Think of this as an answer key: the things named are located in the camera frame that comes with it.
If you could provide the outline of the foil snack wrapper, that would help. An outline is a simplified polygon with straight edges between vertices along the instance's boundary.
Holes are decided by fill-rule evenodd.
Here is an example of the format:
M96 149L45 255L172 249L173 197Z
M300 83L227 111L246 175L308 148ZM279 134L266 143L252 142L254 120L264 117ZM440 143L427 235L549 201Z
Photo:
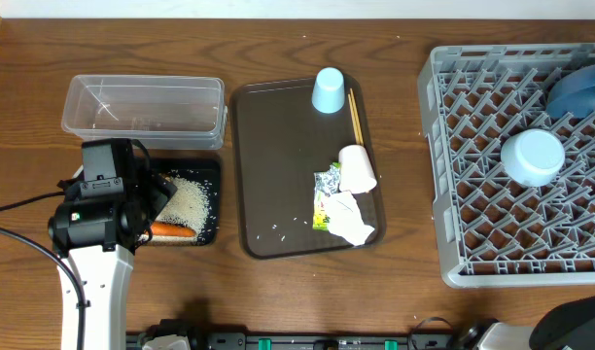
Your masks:
M339 192L340 185L340 164L333 162L329 169L324 172L314 173L314 190L327 196Z

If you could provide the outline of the white napkin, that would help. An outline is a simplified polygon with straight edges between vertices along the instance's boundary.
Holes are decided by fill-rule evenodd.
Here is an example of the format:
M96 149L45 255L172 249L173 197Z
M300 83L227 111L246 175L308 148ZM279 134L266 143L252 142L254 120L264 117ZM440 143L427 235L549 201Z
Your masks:
M350 192L331 195L326 199L324 209L329 218L328 232L353 246L364 245L374 232L374 227L363 221L357 200Z

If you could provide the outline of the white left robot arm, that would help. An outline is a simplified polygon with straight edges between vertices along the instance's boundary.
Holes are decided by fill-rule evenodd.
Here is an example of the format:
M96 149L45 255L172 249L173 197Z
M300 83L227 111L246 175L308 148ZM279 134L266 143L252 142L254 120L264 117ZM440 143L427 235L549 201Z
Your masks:
M124 349L126 300L135 251L177 188L151 166L140 141L82 146L83 166L62 180L63 201L48 221L63 297L64 349Z

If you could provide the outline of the light blue small bowl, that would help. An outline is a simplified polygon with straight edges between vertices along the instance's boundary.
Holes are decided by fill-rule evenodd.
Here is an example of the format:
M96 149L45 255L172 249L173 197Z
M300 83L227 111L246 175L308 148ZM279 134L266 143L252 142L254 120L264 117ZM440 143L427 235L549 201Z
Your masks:
M504 143L501 163L509 178L519 185L541 187L557 177L565 163L565 149L554 134L527 129Z

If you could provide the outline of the pink cup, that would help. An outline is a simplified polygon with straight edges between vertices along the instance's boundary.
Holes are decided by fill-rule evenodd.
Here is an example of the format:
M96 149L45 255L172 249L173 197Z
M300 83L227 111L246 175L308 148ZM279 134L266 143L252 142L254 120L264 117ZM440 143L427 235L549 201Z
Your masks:
M341 192L367 193L374 189L377 180L367 150L361 145L350 145L338 153Z

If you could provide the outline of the orange carrot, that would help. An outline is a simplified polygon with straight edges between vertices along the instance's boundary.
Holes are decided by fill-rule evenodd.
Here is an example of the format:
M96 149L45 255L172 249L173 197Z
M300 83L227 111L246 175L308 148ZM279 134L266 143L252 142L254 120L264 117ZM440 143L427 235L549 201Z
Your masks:
M189 227L180 227L171 224L154 222L151 225L151 231L153 235L163 237L181 237L181 238L194 238L196 232Z

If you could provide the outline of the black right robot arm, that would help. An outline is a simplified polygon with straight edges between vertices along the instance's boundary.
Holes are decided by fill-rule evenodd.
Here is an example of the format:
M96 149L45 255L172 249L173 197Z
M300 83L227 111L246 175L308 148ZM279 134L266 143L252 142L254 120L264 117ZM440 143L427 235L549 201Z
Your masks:
M534 327L483 320L449 341L452 349L595 350L595 297L564 303Z

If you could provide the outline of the dark blue bowl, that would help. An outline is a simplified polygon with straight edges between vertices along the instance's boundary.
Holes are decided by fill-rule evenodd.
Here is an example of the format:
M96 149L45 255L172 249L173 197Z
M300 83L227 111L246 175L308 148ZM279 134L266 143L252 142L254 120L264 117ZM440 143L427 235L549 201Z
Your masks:
M567 75L551 89L545 111L554 119L567 113L584 119L595 112L595 64Z

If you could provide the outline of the light blue cup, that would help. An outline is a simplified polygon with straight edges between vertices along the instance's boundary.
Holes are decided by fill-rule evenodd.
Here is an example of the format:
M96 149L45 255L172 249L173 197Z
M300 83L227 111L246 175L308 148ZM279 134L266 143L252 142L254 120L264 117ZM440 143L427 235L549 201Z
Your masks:
M326 67L316 76L311 102L313 107L324 114L340 111L345 101L344 77L336 68Z

